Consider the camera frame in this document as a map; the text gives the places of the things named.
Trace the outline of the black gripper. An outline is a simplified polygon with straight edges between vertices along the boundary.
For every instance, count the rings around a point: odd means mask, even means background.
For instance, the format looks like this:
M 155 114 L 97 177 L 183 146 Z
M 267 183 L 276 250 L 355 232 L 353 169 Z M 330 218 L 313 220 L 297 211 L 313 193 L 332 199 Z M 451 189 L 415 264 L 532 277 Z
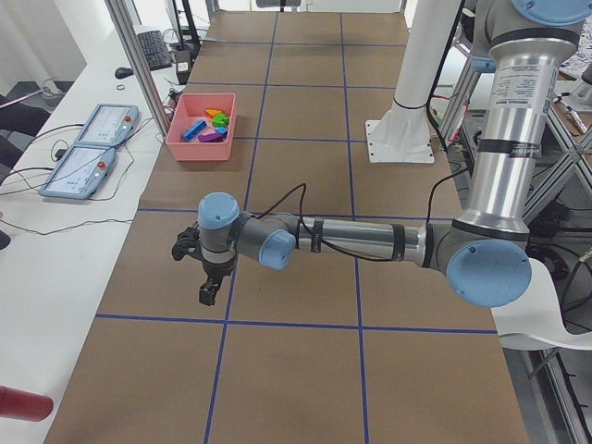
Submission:
M 237 262 L 236 254 L 230 250 L 221 253 L 207 250 L 201 244 L 199 229 L 191 227 L 178 234 L 172 246 L 171 255 L 175 261 L 181 261 L 189 256 L 202 264 L 207 279 L 199 288 L 199 303 L 206 306 L 215 305 L 216 295 L 224 278 L 234 271 Z

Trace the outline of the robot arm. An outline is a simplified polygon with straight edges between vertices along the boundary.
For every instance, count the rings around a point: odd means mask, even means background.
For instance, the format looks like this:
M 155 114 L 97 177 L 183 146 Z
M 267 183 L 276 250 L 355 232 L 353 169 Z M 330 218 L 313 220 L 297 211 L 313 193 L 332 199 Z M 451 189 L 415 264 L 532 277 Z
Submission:
M 180 228 L 207 193 L 225 191 L 248 210 L 268 207 L 340 219 L 426 215 L 459 210 L 446 156 L 433 164 L 372 163 L 363 123 L 383 114 L 402 66 L 415 12 L 214 15 L 192 93 L 235 93 L 238 117 L 226 162 L 176 162 L 161 154 L 164 191 Z

